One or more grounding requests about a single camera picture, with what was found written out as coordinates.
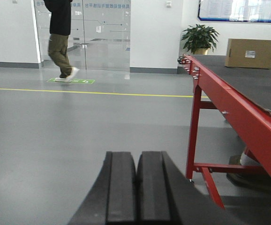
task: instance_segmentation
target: green leaves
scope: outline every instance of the green leaves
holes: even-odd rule
[[[215,41],[219,33],[213,27],[206,27],[205,25],[196,24],[195,27],[189,26],[186,30],[183,30],[185,34],[182,35],[181,40],[186,40],[184,49],[194,53],[199,48],[217,48]]]

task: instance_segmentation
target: bulletin board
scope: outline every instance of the bulletin board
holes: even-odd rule
[[[271,0],[200,0],[201,21],[271,23]]]

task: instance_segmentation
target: red metal frame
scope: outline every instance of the red metal frame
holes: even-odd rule
[[[187,59],[185,68],[194,78],[186,177],[192,179],[193,171],[202,173],[210,196],[222,207],[221,199],[218,200],[216,197],[218,191],[208,173],[268,173],[271,176],[271,115],[220,79],[193,56],[184,55],[184,58]],[[201,101],[202,91],[211,99],[211,102]],[[218,109],[262,167],[195,163],[200,109]]]

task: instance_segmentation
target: person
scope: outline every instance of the person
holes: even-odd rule
[[[79,71],[70,65],[67,48],[71,34],[71,2],[73,0],[44,0],[46,8],[51,12],[50,38],[48,54],[60,68],[57,82],[71,82]]]

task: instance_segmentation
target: black jacket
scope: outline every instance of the black jacket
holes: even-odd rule
[[[70,35],[72,0],[44,0],[46,8],[51,12],[50,33]]]

